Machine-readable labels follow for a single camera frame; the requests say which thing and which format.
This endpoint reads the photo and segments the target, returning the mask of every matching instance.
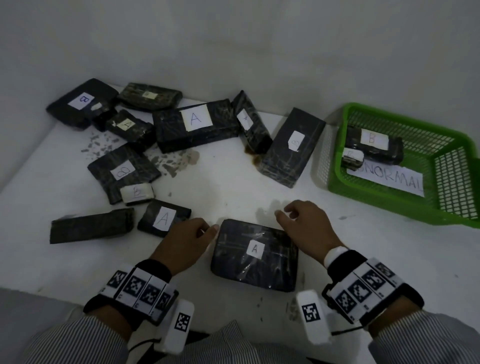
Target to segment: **white table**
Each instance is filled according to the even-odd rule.
[[[183,100],[181,106],[193,103]],[[151,122],[149,114],[133,113]],[[262,118],[270,132],[285,119],[265,113]],[[76,132],[57,123],[6,186],[0,194],[0,286],[84,304],[120,263],[135,264],[158,245],[157,237],[137,229],[112,239],[48,242],[52,220],[67,214],[110,211],[107,196],[87,165],[95,158],[93,152],[103,153],[104,146],[122,144],[112,144],[114,139],[93,127]],[[457,317],[480,330],[480,231],[430,226],[332,194],[315,185],[314,180],[321,184],[321,179],[312,177],[321,175],[317,171],[322,165],[312,170],[312,159],[295,187],[289,189],[256,170],[239,138],[194,150],[200,154],[194,165],[186,163],[191,152],[162,158],[157,148],[147,151],[151,159],[163,159],[160,164],[183,159],[183,168],[186,166],[174,178],[167,174],[153,182],[158,199],[189,207],[192,217],[203,217],[210,224],[234,218],[277,228],[276,209],[294,199],[311,200],[327,212],[342,241],[386,262],[411,283],[423,295],[426,309]],[[319,158],[321,150],[317,148],[314,157]],[[145,207],[135,208],[137,222]],[[236,319],[252,341],[284,343],[334,363],[373,362],[367,349],[370,337],[362,330],[336,337],[330,346],[310,345],[298,313],[292,312],[294,293],[214,276],[210,272],[212,252],[213,244],[197,264],[173,279],[181,297],[195,304],[193,330],[211,333]],[[297,290],[321,292],[328,281],[320,264],[300,254]],[[342,320],[333,317],[331,329],[346,328]],[[144,323],[135,335],[149,338],[152,332],[154,328]]]

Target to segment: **wrapped package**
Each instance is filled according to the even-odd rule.
[[[117,114],[115,104],[100,97],[94,98],[93,101],[84,108],[84,111],[85,117],[101,132],[106,130],[105,124],[107,121]]]
[[[147,112],[174,109],[182,97],[181,91],[134,83],[129,83],[118,96],[126,107]]]
[[[153,200],[138,222],[137,229],[164,238],[173,225],[188,220],[191,214],[189,208]]]
[[[52,221],[50,244],[79,242],[126,234],[135,222],[133,208],[121,208],[106,214],[65,217]]]
[[[122,200],[120,188],[150,183],[162,175],[147,157],[135,152],[129,143],[90,163],[88,170],[102,185],[111,205]]]
[[[293,108],[257,166],[258,171],[292,188],[310,159],[324,127],[323,120]]]
[[[65,125],[85,130],[91,124],[85,115],[85,108],[98,104],[95,98],[114,106],[118,94],[113,87],[92,78],[48,105],[47,112]]]
[[[355,126],[347,127],[345,148],[361,150],[365,158],[384,164],[403,161],[403,139]]]
[[[149,183],[131,184],[120,188],[121,199],[126,206],[138,205],[155,198]]]
[[[297,281],[298,248],[283,230],[224,220],[210,266],[226,279],[292,292]]]
[[[340,165],[349,170],[357,170],[363,166],[364,154],[361,150],[343,148]]]
[[[153,121],[162,153],[232,138],[240,132],[229,99],[154,112]]]
[[[242,126],[240,133],[242,140],[255,154],[265,154],[273,140],[257,109],[243,90],[233,99],[232,107]]]
[[[106,128],[130,142],[130,146],[138,153],[146,151],[156,140],[153,124],[134,117],[127,110],[120,110],[107,121]]]

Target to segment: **plastic basket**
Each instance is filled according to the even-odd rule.
[[[401,136],[400,164],[423,173],[425,197],[347,174],[340,167],[347,124]],[[328,190],[432,225],[463,224],[480,228],[480,159],[463,133],[402,115],[350,103],[336,138]]]

